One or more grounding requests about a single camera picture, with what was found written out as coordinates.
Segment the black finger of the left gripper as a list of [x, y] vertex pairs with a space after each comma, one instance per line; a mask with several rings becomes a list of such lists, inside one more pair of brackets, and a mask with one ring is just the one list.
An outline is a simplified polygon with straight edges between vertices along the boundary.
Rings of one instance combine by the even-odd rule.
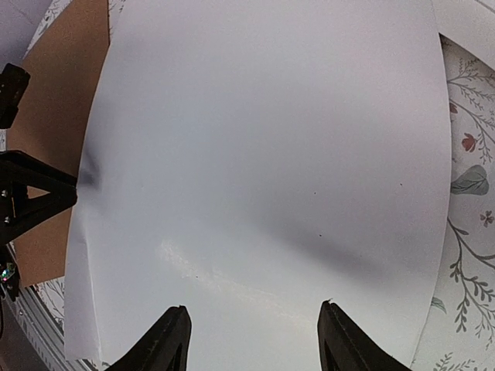
[[1, 153], [1, 244], [74, 206], [77, 179], [22, 151]]

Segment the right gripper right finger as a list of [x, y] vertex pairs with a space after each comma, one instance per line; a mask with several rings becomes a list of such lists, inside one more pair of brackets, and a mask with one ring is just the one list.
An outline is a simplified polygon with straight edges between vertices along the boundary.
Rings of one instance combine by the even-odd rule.
[[339, 305], [324, 301], [317, 323], [323, 371], [409, 371], [381, 349]]

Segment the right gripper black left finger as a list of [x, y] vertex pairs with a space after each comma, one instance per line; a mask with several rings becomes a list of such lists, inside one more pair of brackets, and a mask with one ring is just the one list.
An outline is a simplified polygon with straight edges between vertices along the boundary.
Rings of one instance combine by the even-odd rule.
[[108, 371], [186, 370], [191, 331], [186, 307], [170, 307]]

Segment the brown cardboard backing board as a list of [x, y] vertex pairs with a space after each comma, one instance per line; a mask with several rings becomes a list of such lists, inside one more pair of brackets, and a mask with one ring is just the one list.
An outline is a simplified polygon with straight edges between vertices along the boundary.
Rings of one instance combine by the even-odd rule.
[[[10, 149], [78, 174], [88, 116], [109, 45], [105, 0], [74, 0], [56, 17], [22, 61], [31, 79], [7, 132]], [[67, 209], [15, 239], [23, 286], [64, 275], [70, 217]]]

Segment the landscape photo print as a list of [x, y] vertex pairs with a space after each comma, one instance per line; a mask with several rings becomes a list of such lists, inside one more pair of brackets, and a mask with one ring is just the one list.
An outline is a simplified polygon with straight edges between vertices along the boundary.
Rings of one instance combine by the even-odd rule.
[[170, 307], [191, 370], [317, 370], [334, 300], [413, 360], [451, 182], [429, 1], [128, 1], [70, 221], [65, 354], [112, 364]]

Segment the white picture frame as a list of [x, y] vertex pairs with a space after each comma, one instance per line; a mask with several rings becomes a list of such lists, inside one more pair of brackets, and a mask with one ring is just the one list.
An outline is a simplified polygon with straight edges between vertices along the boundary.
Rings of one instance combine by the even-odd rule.
[[494, 69], [494, 1], [433, 0], [439, 33]]

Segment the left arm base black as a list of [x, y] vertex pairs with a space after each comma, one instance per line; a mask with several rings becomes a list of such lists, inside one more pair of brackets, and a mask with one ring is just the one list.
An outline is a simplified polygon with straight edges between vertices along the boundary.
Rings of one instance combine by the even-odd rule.
[[1, 246], [1, 336], [5, 329], [3, 301], [15, 302], [19, 296], [20, 275], [17, 264], [7, 245]]

